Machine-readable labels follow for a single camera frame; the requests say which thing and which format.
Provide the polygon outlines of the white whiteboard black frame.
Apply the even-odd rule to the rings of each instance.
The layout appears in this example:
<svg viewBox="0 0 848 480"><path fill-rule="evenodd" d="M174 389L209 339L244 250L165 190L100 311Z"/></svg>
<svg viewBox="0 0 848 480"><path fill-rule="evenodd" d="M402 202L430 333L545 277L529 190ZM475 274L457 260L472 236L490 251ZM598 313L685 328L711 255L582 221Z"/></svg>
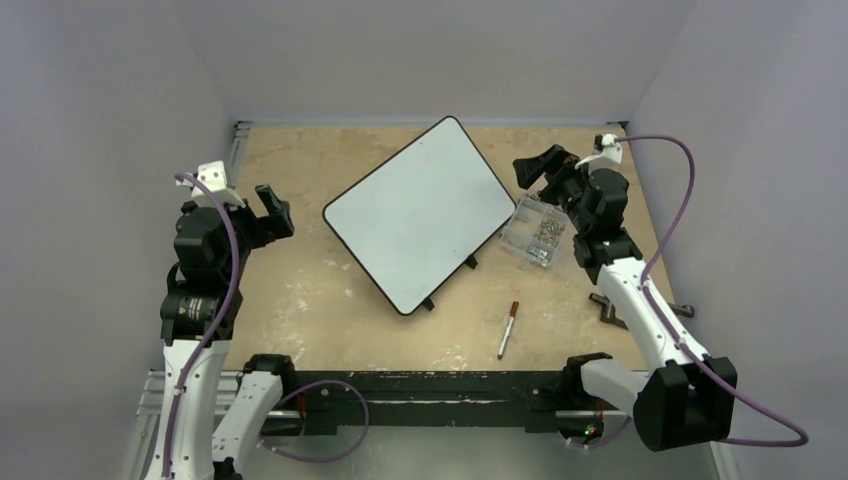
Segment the white whiteboard black frame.
<svg viewBox="0 0 848 480"><path fill-rule="evenodd" d="M512 217L516 203L446 116L326 204L327 226L392 308L409 316Z"/></svg>

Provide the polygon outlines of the white marker pen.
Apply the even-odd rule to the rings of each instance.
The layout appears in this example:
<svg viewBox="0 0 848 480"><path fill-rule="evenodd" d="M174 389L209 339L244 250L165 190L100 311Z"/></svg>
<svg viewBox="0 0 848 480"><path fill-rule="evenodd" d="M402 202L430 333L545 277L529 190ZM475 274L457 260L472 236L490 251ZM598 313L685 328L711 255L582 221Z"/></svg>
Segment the white marker pen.
<svg viewBox="0 0 848 480"><path fill-rule="evenodd" d="M502 360L503 357L504 357L504 354L505 354L507 346L508 346L509 339L510 339L511 334L512 334L512 330L513 330L513 327L514 327L515 320L516 320L516 316L510 317L509 314L508 314L508 319L507 319L506 327L505 327L505 330L504 330L504 334L502 336L502 340L500 342L498 352L497 352L497 359L498 360Z"/></svg>

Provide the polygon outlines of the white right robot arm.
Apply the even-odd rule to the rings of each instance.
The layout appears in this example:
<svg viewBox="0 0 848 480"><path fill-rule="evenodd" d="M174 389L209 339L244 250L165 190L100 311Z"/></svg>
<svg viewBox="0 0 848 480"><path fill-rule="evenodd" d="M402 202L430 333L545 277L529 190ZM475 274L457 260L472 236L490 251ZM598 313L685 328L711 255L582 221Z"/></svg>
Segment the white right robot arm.
<svg viewBox="0 0 848 480"><path fill-rule="evenodd" d="M545 180L539 199L567 215L576 230L577 264L622 315L648 368L629 370L602 352L571 357L563 369L564 399L584 407L597 398L619 408L654 452L726 439L734 398L721 385L736 385L736 368L684 332L647 273L623 225L628 180L613 168L581 162L559 145L512 166L522 189Z"/></svg>

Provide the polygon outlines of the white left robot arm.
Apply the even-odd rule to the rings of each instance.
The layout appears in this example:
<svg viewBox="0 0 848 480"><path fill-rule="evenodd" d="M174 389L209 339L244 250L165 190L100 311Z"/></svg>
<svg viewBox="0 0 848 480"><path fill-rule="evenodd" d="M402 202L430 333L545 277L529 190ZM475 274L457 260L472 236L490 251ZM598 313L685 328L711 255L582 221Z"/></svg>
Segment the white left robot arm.
<svg viewBox="0 0 848 480"><path fill-rule="evenodd" d="M297 399L290 357L256 354L221 419L218 388L243 297L238 289L249 254L294 233L287 201L255 189L267 213L255 215L234 193L217 209L204 196L183 205L176 224L177 261L160 307L165 387L149 479L239 479L272 408Z"/></svg>

